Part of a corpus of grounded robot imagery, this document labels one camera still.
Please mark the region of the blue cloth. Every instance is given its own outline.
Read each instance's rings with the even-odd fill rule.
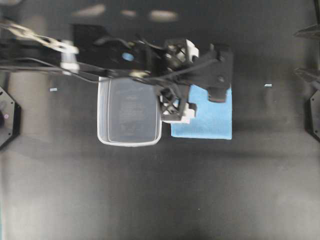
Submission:
[[[208,92],[192,85],[189,102],[197,106],[196,116],[190,124],[172,123],[171,135],[176,138],[232,139],[232,90],[227,91],[226,102],[208,100]]]

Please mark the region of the black table surface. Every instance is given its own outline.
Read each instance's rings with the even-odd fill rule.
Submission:
[[[315,90],[293,75],[318,64],[318,43],[293,37],[316,22],[312,0],[24,0],[3,11],[59,39],[69,24],[99,24],[235,53],[232,140],[173,138],[163,124],[154,146],[104,145],[96,85],[12,74],[23,110],[21,135],[0,152],[4,239],[319,239],[320,144],[305,104]]]

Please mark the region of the metal bracket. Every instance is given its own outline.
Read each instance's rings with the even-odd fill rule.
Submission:
[[[0,87],[0,149],[20,132],[21,107]]]
[[[310,98],[312,132],[320,140],[320,91]]]

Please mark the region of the plastic food container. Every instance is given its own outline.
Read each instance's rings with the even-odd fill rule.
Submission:
[[[129,78],[103,79],[99,83],[97,136],[102,143],[124,147],[154,145],[161,138],[161,129],[159,106],[151,85]]]

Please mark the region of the small blue object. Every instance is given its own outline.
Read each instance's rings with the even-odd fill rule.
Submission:
[[[232,90],[226,92],[224,103],[210,102],[208,92],[192,85],[189,102],[197,106],[196,116],[190,124],[171,124],[171,135],[191,139],[232,139]]]
[[[123,58],[124,60],[129,61],[129,62],[132,62],[132,61],[135,59],[135,57],[134,57],[132,54],[127,53],[127,52],[124,52],[124,53],[122,54],[122,58]]]

